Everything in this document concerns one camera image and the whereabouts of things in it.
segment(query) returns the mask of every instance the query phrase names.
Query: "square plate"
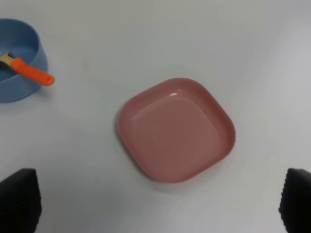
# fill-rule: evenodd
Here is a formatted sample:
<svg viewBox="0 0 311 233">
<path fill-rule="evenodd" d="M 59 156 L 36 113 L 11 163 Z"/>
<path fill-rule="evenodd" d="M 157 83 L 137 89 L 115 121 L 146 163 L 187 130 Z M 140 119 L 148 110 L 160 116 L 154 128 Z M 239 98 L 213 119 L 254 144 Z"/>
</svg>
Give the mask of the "square plate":
<svg viewBox="0 0 311 233">
<path fill-rule="evenodd" d="M 131 98 L 118 129 L 138 165 L 151 178 L 177 183 L 225 158 L 234 125 L 214 97 L 186 78 L 164 81 Z"/>
</svg>

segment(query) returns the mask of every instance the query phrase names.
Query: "orange handle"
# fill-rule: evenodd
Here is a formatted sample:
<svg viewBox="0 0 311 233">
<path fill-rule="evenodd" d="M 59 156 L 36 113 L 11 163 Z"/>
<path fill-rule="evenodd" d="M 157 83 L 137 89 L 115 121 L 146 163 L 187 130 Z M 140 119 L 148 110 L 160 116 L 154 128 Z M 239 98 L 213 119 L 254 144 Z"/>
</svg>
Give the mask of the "orange handle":
<svg viewBox="0 0 311 233">
<path fill-rule="evenodd" d="M 47 74 L 46 72 L 39 70 L 37 68 L 31 67 L 26 64 L 20 58 L 16 58 L 12 63 L 11 67 L 19 74 L 40 83 L 45 86 L 51 86 L 55 82 L 55 78 Z"/>
</svg>

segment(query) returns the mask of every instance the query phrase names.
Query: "bowl rim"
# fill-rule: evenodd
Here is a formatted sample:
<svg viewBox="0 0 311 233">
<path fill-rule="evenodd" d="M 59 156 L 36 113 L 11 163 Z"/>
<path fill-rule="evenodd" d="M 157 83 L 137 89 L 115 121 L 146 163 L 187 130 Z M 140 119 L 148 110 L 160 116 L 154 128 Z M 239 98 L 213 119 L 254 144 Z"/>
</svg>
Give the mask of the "bowl rim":
<svg viewBox="0 0 311 233">
<path fill-rule="evenodd" d="M 24 21 L 22 21 L 22 20 L 19 20 L 19 19 L 15 19 L 15 18 L 0 18 L 0 21 L 15 21 L 15 22 L 17 22 L 17 23 L 21 23 L 21 24 L 23 24 L 24 26 L 29 27 L 29 28 L 35 33 L 35 35 L 36 35 L 36 37 L 37 37 L 37 39 L 38 39 L 38 50 L 37 50 L 37 52 L 36 52 L 36 54 L 35 54 L 33 60 L 29 63 L 29 65 L 32 65 L 33 61 L 37 58 L 39 49 L 40 49 L 40 47 L 41 47 L 41 40 L 40 40 L 40 37 L 39 37 L 39 35 L 38 35 L 38 32 L 34 29 L 33 26 L 31 26 L 30 24 L 28 24 L 28 23 L 26 23 L 26 22 L 24 22 Z M 13 76 L 10 77 L 10 78 L 7 78 L 7 79 L 4 79 L 4 80 L 0 81 L 0 84 L 3 84 L 3 83 L 5 83 L 5 82 L 9 82 L 9 81 L 11 81 L 12 79 L 16 79 L 16 78 L 21 77 L 21 76 L 22 76 L 22 75 L 20 75 L 20 74 L 13 75 Z"/>
</svg>

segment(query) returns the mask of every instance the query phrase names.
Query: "blue bowl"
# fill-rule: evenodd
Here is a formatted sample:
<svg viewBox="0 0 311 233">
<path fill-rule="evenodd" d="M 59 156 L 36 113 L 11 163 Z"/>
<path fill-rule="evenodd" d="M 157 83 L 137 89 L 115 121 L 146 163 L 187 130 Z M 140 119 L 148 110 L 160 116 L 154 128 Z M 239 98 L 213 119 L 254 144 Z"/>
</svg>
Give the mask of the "blue bowl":
<svg viewBox="0 0 311 233">
<path fill-rule="evenodd" d="M 0 56 L 8 51 L 27 64 L 48 70 L 46 55 L 37 32 L 27 23 L 16 19 L 0 19 Z M 0 62 L 0 102 L 25 98 L 40 88 L 40 84 L 14 72 Z"/>
</svg>

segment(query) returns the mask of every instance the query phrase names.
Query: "white surface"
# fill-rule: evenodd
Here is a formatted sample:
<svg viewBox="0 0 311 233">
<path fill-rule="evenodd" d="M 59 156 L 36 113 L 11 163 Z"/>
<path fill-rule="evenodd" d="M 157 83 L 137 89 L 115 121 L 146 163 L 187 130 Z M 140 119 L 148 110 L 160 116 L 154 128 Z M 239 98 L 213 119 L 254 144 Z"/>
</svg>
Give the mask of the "white surface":
<svg viewBox="0 0 311 233">
<path fill-rule="evenodd" d="M 37 169 L 37 232 L 284 233 L 286 170 L 311 170 L 309 2 L 1 0 L 57 78 L 0 105 L 0 178 Z M 127 99 L 173 77 L 202 83 L 237 131 L 226 159 L 174 185 L 142 176 L 115 134 Z"/>
</svg>

